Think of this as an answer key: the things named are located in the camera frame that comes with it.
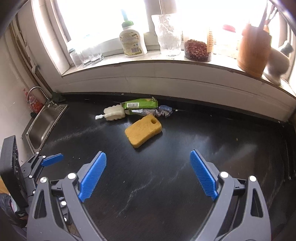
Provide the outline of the clear drinking glasses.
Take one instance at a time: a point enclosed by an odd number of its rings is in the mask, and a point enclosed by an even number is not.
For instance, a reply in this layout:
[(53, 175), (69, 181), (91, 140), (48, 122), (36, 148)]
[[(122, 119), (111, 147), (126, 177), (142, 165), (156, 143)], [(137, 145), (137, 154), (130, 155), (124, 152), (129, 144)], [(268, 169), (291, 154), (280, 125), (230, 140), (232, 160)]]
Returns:
[(104, 59), (102, 54), (92, 54), (89, 49), (81, 51), (79, 49), (69, 47), (67, 48), (67, 51), (76, 68), (93, 65)]

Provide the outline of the white green detergent bottle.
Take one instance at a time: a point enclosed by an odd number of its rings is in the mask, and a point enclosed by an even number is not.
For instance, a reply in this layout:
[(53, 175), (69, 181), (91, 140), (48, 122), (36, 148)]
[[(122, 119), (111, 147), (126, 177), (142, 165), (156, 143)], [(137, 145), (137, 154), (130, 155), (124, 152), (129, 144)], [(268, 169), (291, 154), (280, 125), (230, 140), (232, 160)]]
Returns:
[(121, 24), (122, 32), (119, 39), (126, 57), (137, 57), (147, 54), (144, 42), (144, 34), (138, 31), (133, 21), (129, 20), (126, 13), (122, 11), (124, 22)]

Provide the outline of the yellow sponge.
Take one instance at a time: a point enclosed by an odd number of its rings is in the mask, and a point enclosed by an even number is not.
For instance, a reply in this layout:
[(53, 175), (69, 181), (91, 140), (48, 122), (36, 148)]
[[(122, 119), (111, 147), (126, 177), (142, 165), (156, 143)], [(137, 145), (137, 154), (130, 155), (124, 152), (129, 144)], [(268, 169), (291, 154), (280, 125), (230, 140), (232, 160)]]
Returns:
[(152, 114), (149, 114), (126, 128), (125, 135), (134, 148), (139, 148), (161, 131), (161, 123)]

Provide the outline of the chrome faucet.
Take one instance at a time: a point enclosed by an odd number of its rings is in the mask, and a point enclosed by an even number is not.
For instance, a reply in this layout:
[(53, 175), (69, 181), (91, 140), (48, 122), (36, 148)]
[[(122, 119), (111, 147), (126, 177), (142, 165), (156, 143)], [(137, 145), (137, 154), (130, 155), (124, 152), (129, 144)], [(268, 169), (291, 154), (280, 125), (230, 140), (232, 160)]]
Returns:
[(48, 93), (46, 93), (46, 91), (40, 86), (33, 86), (28, 90), (28, 93), (26, 95), (27, 104), (32, 103), (32, 97), (34, 97), (36, 100), (44, 105), (54, 104), (52, 97)]

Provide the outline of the wooden utensil holder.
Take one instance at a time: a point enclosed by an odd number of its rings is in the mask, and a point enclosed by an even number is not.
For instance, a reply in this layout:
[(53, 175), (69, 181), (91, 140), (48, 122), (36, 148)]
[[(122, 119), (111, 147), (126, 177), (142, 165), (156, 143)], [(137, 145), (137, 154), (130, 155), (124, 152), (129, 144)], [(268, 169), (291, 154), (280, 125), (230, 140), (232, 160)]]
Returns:
[(272, 36), (268, 30), (267, 6), (258, 27), (248, 24), (242, 32), (237, 64), (246, 74), (260, 79), (271, 52)]

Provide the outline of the jar of red beans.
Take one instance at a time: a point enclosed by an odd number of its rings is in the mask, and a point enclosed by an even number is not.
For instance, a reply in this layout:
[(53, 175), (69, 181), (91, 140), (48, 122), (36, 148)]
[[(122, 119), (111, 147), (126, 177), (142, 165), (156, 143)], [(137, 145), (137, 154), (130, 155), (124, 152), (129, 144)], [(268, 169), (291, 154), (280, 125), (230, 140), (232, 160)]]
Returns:
[(185, 57), (196, 62), (210, 62), (213, 52), (211, 31), (186, 34), (184, 36)]

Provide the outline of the blue white wrapper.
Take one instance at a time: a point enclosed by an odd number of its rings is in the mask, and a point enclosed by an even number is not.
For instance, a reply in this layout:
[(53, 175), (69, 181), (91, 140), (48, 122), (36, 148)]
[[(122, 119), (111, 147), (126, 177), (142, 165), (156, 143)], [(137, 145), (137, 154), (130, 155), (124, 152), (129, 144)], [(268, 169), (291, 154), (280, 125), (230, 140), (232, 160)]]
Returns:
[(160, 105), (157, 108), (142, 108), (142, 109), (130, 109), (125, 111), (129, 115), (147, 116), (152, 114), (155, 117), (169, 117), (173, 113), (173, 109), (167, 105)]

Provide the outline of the red packet by faucet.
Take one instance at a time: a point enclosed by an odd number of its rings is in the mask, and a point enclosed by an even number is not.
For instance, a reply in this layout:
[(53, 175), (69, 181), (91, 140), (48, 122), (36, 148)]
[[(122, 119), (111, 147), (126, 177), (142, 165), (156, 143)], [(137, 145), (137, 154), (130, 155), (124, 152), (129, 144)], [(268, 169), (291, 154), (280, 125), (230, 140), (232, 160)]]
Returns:
[(23, 89), (23, 92), (25, 94), (25, 100), (27, 101), (30, 110), (38, 114), (42, 110), (44, 104), (41, 101), (39, 101), (39, 99), (36, 98), (33, 94), (29, 94), (25, 88)]

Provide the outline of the white foam brush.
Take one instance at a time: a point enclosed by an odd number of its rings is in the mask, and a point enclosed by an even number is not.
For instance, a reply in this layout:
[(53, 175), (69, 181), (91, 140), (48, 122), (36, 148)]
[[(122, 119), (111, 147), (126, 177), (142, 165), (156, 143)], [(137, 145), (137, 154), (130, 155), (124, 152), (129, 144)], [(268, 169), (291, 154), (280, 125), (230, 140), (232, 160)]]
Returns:
[(96, 115), (95, 119), (100, 120), (102, 118), (107, 121), (119, 120), (125, 117), (125, 109), (121, 104), (113, 105), (103, 110), (103, 114)]

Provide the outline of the steel sink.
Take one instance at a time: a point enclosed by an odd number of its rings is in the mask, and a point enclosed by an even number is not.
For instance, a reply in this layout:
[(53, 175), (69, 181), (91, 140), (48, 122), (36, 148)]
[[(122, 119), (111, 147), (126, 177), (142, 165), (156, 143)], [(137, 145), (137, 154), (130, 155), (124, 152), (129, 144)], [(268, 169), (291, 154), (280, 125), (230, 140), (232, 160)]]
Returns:
[(29, 121), (22, 134), (28, 154), (34, 154), (42, 149), (67, 107), (67, 104), (46, 103), (37, 116)]

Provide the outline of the green snack bag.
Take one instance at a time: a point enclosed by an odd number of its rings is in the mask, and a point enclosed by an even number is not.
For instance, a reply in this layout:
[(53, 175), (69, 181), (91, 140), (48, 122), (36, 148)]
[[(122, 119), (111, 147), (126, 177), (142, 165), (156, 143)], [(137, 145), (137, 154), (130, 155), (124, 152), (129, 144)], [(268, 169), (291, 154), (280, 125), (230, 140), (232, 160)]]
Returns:
[(146, 108), (157, 108), (158, 101), (152, 98), (139, 98), (134, 100), (129, 100), (121, 103), (124, 109), (146, 109)]

